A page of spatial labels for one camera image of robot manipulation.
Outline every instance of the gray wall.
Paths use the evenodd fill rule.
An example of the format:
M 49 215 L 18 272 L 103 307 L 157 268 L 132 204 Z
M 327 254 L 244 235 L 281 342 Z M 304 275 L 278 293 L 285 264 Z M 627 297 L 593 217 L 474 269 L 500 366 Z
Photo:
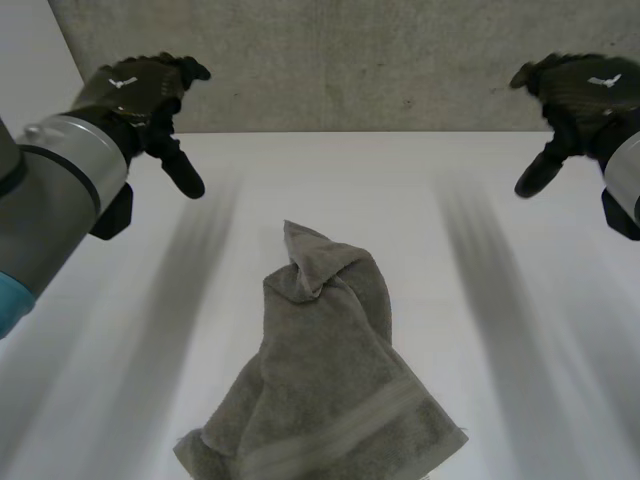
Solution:
M 188 132 L 541 130 L 508 91 L 553 51 L 640 59 L 638 0 L 50 0 L 81 74 L 131 55 L 214 71 Z

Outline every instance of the concrete wall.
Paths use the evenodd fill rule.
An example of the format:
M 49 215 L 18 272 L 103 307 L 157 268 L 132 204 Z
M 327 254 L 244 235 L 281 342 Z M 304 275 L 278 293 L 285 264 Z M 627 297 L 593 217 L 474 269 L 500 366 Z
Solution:
M 471 439 L 432 480 L 639 478 L 638 247 L 591 162 L 515 197 L 546 140 L 185 135 L 198 201 L 137 159 L 133 225 L 88 238 L 6 340 L 0 477 L 187 480 L 171 448 L 257 351 L 290 219 L 376 258 L 395 348 Z
M 16 135 L 65 111 L 82 79 L 45 0 L 0 3 L 0 115 Z
M 543 130 L 507 84 L 554 51 L 640 60 L 637 0 L 50 0 L 84 78 L 161 50 L 214 71 L 183 132 Z

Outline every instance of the towel stripe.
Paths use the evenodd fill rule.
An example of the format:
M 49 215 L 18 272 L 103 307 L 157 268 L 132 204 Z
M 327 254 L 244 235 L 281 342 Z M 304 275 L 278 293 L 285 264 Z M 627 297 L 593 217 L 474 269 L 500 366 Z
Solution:
M 319 433 L 283 440 L 251 452 L 241 460 L 240 478 L 289 480 L 322 468 L 424 399 L 421 385 L 414 378 L 403 376 Z

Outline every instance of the white surface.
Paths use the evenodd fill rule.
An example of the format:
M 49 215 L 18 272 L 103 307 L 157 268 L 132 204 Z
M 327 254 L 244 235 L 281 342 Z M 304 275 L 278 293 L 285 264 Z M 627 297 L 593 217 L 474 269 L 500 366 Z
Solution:
M 546 439 L 569 442 L 563 479 L 639 478 L 624 428 L 638 403 L 624 400 L 640 384 L 640 255 L 606 227 L 595 165 L 570 161 L 522 201 L 513 185 L 545 135 L 182 138 L 207 195 L 184 200 L 157 161 L 137 160 L 134 224 L 110 243 L 87 239 L 8 339 L 0 478 L 188 478 L 171 448 L 258 349 L 262 278 L 287 261 L 284 219 L 377 260 L 396 349 L 471 439 L 432 480 L 538 480 L 518 470 L 531 459 L 516 447 L 562 462 Z M 501 380 L 526 389 L 546 371 L 552 391 L 526 392 L 529 403 L 495 387 L 492 362 L 509 363 L 517 339 L 487 341 L 467 307 L 436 201 L 444 171 L 485 190 L 537 307 L 542 365 L 513 351 L 522 371 Z M 554 411 L 532 416 L 541 405 Z
M 46 0 L 0 2 L 0 116 L 12 135 L 64 112 L 82 79 Z

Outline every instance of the crumpled towel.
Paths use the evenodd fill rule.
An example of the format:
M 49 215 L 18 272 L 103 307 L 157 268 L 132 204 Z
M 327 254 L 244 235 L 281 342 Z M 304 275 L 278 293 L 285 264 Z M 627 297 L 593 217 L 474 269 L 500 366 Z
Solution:
M 196 480 L 419 480 L 466 435 L 391 347 L 371 255 L 285 222 L 264 280 L 264 340 L 174 451 Z

